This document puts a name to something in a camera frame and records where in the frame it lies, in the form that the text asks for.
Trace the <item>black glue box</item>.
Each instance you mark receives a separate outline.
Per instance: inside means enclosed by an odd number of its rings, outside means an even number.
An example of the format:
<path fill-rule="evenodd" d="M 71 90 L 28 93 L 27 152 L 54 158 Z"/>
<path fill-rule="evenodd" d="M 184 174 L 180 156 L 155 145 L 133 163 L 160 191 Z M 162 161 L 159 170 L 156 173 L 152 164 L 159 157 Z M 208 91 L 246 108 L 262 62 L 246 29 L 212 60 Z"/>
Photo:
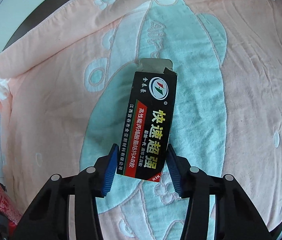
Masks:
<path fill-rule="evenodd" d="M 177 74 L 169 59 L 140 59 L 133 77 L 117 174 L 158 182 L 166 159 Z"/>

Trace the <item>pink towel cloth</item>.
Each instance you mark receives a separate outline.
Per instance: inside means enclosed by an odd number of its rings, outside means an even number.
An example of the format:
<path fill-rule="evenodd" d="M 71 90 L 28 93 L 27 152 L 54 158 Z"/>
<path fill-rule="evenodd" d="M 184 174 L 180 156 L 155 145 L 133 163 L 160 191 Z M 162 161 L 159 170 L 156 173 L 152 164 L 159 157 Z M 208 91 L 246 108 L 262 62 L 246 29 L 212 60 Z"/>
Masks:
<path fill-rule="evenodd" d="M 121 142 L 142 58 L 177 74 L 169 141 L 234 175 L 282 222 L 282 0 L 70 0 L 0 53 L 7 191 L 25 211 L 48 178 Z"/>

